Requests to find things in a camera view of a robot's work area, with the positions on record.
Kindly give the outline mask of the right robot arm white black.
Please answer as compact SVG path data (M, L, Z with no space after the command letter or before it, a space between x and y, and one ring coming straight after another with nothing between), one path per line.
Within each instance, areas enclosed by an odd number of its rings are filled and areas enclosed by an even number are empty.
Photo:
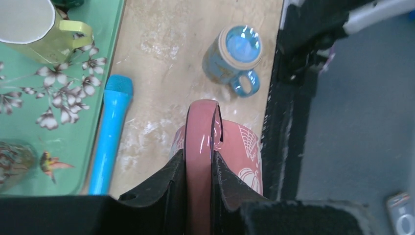
M415 0L374 0L350 11L343 30L347 35L351 35L368 26L414 9Z

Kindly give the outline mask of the yellow-green hexagonal mug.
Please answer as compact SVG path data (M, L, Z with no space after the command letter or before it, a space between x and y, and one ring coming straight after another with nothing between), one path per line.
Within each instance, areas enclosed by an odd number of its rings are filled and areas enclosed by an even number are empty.
M58 64L92 44L93 30L63 19L49 0L2 0L0 42L39 63Z

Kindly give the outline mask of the light blue butterfly mug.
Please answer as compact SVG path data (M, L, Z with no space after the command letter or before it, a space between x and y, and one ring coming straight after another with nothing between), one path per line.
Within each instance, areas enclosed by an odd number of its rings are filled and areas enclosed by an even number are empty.
M207 49L202 68L218 84L229 85L239 97L249 97L260 88L255 71L263 54L262 39L247 24L224 27Z

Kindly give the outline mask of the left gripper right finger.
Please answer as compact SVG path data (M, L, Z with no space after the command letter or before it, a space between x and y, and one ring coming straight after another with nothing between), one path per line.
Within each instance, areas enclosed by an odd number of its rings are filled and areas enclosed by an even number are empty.
M216 151L211 228L215 235L368 235L363 206L349 201L273 201L251 189Z

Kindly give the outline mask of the beige floral mug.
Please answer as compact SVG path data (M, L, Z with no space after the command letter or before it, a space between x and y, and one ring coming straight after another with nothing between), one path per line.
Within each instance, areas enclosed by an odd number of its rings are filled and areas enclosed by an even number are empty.
M1 193L21 183L35 164L36 151L32 145L18 140L0 141Z

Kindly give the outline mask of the pink mug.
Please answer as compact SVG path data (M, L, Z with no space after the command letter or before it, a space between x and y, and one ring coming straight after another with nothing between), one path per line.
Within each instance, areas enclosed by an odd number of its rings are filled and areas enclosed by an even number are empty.
M245 184L263 194L260 138L248 127L222 119L216 100L191 103L169 156L173 157L180 149L184 151L188 198L185 234L211 232L211 163L215 151Z

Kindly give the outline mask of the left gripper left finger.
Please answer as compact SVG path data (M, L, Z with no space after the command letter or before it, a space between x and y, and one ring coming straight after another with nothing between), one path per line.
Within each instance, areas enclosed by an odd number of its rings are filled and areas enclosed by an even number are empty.
M122 213L122 234L182 235L187 213L184 150L118 201L128 206Z

